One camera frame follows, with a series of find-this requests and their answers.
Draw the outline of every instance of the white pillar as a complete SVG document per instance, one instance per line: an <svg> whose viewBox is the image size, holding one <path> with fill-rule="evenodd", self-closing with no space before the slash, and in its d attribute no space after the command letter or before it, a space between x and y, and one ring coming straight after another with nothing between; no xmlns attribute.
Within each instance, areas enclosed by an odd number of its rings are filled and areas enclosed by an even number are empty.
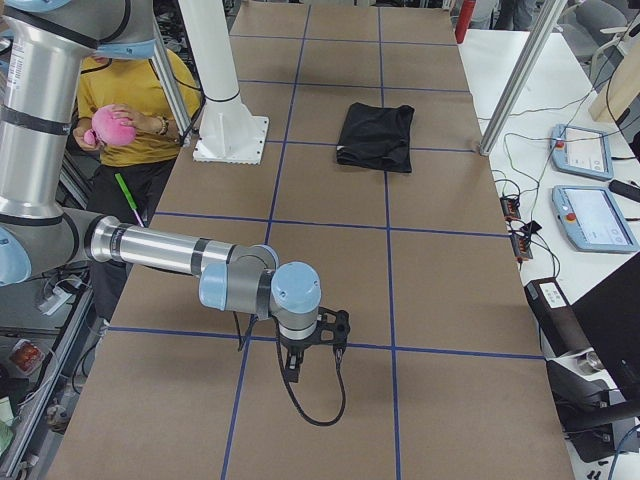
<svg viewBox="0 0 640 480"><path fill-rule="evenodd" d="M222 2L180 0L179 3L207 96L193 158L260 163L269 119L252 116L242 103Z"/></svg>

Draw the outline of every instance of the pink stuffed toy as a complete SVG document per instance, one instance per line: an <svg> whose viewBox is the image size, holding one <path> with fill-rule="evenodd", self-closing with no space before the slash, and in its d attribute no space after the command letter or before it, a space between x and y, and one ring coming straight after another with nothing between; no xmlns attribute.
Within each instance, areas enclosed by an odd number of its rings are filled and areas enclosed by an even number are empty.
<svg viewBox="0 0 640 480"><path fill-rule="evenodd" d="M98 142L122 147L129 145L136 138L135 127L121 125L121 118L113 117L113 105L105 105L98 109L91 119L91 129L84 133L84 141L91 146Z"/></svg>

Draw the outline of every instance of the screen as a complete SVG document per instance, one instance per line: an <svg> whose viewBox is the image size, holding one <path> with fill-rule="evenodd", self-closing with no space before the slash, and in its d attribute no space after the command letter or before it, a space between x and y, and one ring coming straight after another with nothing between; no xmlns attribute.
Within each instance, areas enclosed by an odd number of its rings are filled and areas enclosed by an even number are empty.
<svg viewBox="0 0 640 480"><path fill-rule="evenodd" d="M602 134L567 127L567 164L572 167L604 172L607 170Z"/></svg>
<svg viewBox="0 0 640 480"><path fill-rule="evenodd" d="M640 254L573 304L578 323L627 400L640 399Z"/></svg>
<svg viewBox="0 0 640 480"><path fill-rule="evenodd" d="M631 245L620 219L601 190L565 190L587 243Z"/></svg>

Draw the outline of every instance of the blue joint cap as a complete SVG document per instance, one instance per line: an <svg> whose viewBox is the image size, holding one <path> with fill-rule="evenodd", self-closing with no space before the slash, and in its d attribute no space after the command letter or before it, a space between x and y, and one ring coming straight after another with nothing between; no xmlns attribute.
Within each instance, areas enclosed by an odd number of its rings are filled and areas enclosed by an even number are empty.
<svg viewBox="0 0 640 480"><path fill-rule="evenodd" d="M154 46L153 39L137 43L105 43L98 47L96 54L121 60L143 60L153 57Z"/></svg>
<svg viewBox="0 0 640 480"><path fill-rule="evenodd" d="M25 12L50 12L64 7L71 0L5 0L5 5Z"/></svg>
<svg viewBox="0 0 640 480"><path fill-rule="evenodd" d="M227 264L210 263L200 276L200 303L224 311L227 306Z"/></svg>
<svg viewBox="0 0 640 480"><path fill-rule="evenodd" d="M291 313L309 313L320 305L320 277L306 263L286 263L273 274L271 295Z"/></svg>
<svg viewBox="0 0 640 480"><path fill-rule="evenodd" d="M19 283L31 276L31 261L25 249L0 227L0 287Z"/></svg>

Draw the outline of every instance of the white table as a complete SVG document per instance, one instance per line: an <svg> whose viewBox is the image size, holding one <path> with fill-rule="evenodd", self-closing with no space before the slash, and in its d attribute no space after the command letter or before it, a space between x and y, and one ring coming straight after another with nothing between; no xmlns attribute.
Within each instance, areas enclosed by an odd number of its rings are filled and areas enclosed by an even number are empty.
<svg viewBox="0 0 640 480"><path fill-rule="evenodd" d="M469 30L464 43L460 45L460 54L483 133L488 124L488 120L483 119L489 119L493 113L526 42L527 35L528 33L525 32ZM506 177L518 183L522 190L531 189L535 187L535 183L511 168L509 156L504 149L505 135L507 135L513 165L532 177L540 179L549 157L549 141L525 140L510 136L509 133L531 138L548 138L553 126L558 123L571 123L606 132L617 131L613 124L597 123L591 119L588 107L596 98L596 93L592 91L589 80L562 36L559 33L552 34L512 113L562 107L585 96L587 98L583 103L574 103L561 110L544 110L511 116L490 154L492 168L504 172ZM622 134L611 135L609 140L612 156L633 156ZM615 161L613 168L615 178L621 181L635 180L640 183L640 164L635 159ZM504 178L497 171L494 171L494 177ZM573 303L629 260L630 256L579 252L571 245L555 218L551 202L551 188L559 184L605 186L606 183L559 172L549 162L540 181L539 197L535 207L533 206L534 193L526 193L521 197L521 215L527 221L533 218L542 226L539 233L561 262L558 283L568 300ZM498 192L503 191L504 185L505 182L497 183ZM515 188L507 185L506 192L515 193ZM615 198L625 217L640 217L640 204L617 195ZM636 237L640 238L640 223L630 223L630 225ZM552 276L550 255L536 245L532 246L532 252L533 260L526 261L522 265L523 285L532 279ZM576 362L573 357L558 359L558 361L575 371ZM611 383L606 372L597 374L597 378L604 378ZM595 376L589 377L589 380L595 379ZM600 479L607 478L608 466L598 466L597 462L586 464L580 460L569 442L567 442L567 448L572 458L576 479L585 478L592 470L603 470ZM614 479L637 480L639 472L640 455L625 455L618 461Z"/></svg>

